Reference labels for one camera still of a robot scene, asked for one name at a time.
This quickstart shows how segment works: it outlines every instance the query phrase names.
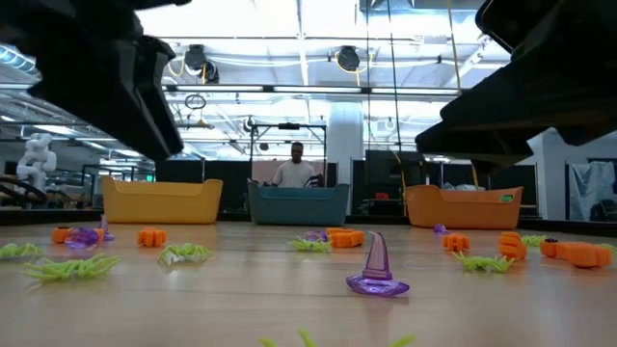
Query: orange bin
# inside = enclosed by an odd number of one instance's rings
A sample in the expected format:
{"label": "orange bin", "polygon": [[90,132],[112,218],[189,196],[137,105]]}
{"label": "orange bin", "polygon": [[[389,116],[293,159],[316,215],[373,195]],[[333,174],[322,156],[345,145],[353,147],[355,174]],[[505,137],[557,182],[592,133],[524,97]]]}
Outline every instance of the orange bin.
{"label": "orange bin", "polygon": [[407,215],[416,227],[514,229],[523,187],[491,191],[441,190],[434,185],[405,189]]}

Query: pipe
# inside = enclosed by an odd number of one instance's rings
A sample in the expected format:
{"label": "pipe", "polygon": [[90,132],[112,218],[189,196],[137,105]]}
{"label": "pipe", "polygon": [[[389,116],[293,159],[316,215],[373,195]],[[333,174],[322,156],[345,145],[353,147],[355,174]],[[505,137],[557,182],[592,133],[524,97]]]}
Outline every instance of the pipe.
{"label": "pipe", "polygon": [[4,44],[0,44],[0,63],[31,76],[40,77],[35,61],[19,53],[15,48]]}

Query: wall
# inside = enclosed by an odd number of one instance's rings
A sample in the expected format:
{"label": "wall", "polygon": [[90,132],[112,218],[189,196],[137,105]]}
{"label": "wall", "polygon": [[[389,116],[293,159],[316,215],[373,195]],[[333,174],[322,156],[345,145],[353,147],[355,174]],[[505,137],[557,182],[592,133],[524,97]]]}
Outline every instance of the wall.
{"label": "wall", "polygon": [[586,145],[567,145],[555,129],[529,140],[534,155],[521,164],[536,164],[540,215],[549,220],[566,218],[566,164],[584,164],[588,158],[617,158],[617,132]]}

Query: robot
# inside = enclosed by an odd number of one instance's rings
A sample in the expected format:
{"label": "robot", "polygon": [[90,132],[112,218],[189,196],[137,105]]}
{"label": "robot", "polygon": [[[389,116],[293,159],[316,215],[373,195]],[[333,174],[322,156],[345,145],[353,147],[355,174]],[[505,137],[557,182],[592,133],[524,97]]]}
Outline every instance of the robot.
{"label": "robot", "polygon": [[51,141],[49,134],[32,134],[31,140],[26,142],[25,154],[17,163],[17,179],[28,181],[30,185],[42,192],[45,191],[47,173],[56,170],[56,153],[49,150]]}

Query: man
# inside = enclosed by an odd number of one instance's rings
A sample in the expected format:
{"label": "man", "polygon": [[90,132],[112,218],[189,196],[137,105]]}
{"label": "man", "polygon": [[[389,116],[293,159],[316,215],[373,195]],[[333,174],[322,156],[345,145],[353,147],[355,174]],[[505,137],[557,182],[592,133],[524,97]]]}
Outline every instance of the man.
{"label": "man", "polygon": [[291,160],[279,166],[272,183],[282,188],[304,188],[305,184],[315,175],[314,168],[302,161],[304,146],[299,143],[291,145]]}

